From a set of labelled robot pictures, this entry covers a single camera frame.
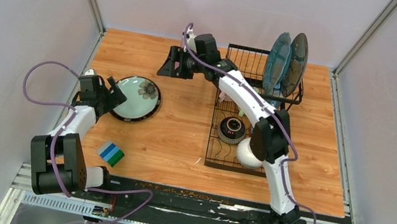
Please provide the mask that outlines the black gold patterned bowl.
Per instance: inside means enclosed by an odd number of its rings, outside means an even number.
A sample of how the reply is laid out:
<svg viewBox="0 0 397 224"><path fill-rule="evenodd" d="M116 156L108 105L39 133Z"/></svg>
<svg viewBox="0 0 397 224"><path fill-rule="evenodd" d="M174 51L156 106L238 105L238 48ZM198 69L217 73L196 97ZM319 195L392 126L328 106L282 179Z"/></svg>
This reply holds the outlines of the black gold patterned bowl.
<svg viewBox="0 0 397 224"><path fill-rule="evenodd" d="M246 126L242 120L231 116L224 118L217 128L217 136L227 144L239 144L246 135Z"/></svg>

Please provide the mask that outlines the black wire dish rack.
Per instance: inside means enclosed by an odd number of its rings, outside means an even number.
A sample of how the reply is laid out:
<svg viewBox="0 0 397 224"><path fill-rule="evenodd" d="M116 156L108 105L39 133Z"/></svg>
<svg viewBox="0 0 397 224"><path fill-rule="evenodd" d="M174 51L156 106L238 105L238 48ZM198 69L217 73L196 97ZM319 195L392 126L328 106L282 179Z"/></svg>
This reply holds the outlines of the black wire dish rack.
<svg viewBox="0 0 397 224"><path fill-rule="evenodd" d="M302 83L287 96L279 87L272 92L266 93L263 89L264 70L268 59L269 51L253 47L228 44L226 57L239 68L247 82L258 91L261 97L268 102L278 105L279 109L289 110L294 105L302 102L304 86ZM237 146L224 143L218 136L218 129L223 119L236 117L242 120L246 126L245 135L252 136L253 126L246 115L242 115L239 108L233 101L220 101L215 99L214 111L212 112L211 128L209 129L209 139L206 146L204 164L207 167L221 169L225 171L238 172L240 174L265 177L263 167L257 169L246 168L240 164L236 158Z"/></svg>

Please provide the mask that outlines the teal plate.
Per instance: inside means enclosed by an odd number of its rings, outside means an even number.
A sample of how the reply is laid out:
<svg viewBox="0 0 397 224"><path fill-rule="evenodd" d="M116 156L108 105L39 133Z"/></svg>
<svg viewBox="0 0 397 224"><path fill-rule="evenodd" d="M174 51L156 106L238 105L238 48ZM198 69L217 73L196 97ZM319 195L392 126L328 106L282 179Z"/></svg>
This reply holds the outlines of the teal plate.
<svg viewBox="0 0 397 224"><path fill-rule="evenodd" d="M263 93L273 96L274 89L280 85L291 62L292 47L289 32L284 32L275 40L265 64L263 74Z"/></svg>

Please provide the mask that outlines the white patterned bowl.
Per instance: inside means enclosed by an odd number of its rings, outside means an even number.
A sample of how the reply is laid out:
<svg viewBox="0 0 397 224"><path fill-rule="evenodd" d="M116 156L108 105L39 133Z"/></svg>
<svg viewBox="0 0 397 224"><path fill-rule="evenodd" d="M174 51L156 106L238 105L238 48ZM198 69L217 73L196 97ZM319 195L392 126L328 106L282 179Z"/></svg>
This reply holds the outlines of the white patterned bowl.
<svg viewBox="0 0 397 224"><path fill-rule="evenodd" d="M236 149L236 159L247 169L258 169L262 167L262 162L256 158L250 148L251 138L244 138Z"/></svg>

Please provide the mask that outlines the dark blue floral plate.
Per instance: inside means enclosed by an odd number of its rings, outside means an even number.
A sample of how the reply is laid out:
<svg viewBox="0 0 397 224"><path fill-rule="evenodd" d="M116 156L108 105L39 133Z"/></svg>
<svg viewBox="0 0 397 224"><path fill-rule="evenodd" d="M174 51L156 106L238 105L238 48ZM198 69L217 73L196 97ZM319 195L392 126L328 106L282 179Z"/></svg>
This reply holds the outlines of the dark blue floral plate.
<svg viewBox="0 0 397 224"><path fill-rule="evenodd" d="M308 40L304 33L299 33L291 43L291 59L281 82L284 97L291 95L301 84L308 64Z"/></svg>

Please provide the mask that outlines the pink mug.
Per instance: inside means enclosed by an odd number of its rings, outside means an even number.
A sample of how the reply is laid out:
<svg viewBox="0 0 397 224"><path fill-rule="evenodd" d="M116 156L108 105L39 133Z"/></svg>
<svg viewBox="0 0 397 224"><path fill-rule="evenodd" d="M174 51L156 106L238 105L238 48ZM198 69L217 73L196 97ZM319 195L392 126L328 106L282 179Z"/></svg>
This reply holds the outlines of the pink mug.
<svg viewBox="0 0 397 224"><path fill-rule="evenodd" d="M224 92L220 92L220 95L218 97L218 102L223 102L223 101L232 102L232 98L229 97Z"/></svg>

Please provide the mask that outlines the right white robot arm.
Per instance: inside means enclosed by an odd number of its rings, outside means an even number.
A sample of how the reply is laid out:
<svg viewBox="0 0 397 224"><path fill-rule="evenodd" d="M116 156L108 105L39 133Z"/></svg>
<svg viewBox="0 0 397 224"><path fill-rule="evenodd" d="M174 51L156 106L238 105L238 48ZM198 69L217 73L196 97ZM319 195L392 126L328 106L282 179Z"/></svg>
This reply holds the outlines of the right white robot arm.
<svg viewBox="0 0 397 224"><path fill-rule="evenodd" d="M171 46L157 75L189 80L201 73L236 103L254 128L247 147L261 161L267 177L274 214L270 224L294 224L300 219L300 209L288 179L288 153L294 148L288 112L272 107L254 91L238 67L221 57L212 34L195 35L189 25L182 41L182 46Z"/></svg>

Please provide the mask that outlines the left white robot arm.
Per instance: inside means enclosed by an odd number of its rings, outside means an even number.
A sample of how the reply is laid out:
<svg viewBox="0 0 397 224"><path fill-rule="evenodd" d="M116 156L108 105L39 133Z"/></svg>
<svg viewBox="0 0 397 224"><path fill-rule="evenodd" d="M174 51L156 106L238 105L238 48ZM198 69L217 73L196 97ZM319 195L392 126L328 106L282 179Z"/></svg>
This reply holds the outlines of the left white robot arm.
<svg viewBox="0 0 397 224"><path fill-rule="evenodd" d="M32 191L70 197L73 192L88 188L92 197L102 202L113 190L109 170L86 165L81 140L101 116L127 98L113 77L104 80L88 70L79 81L80 89L65 119L47 135L34 136L30 142Z"/></svg>

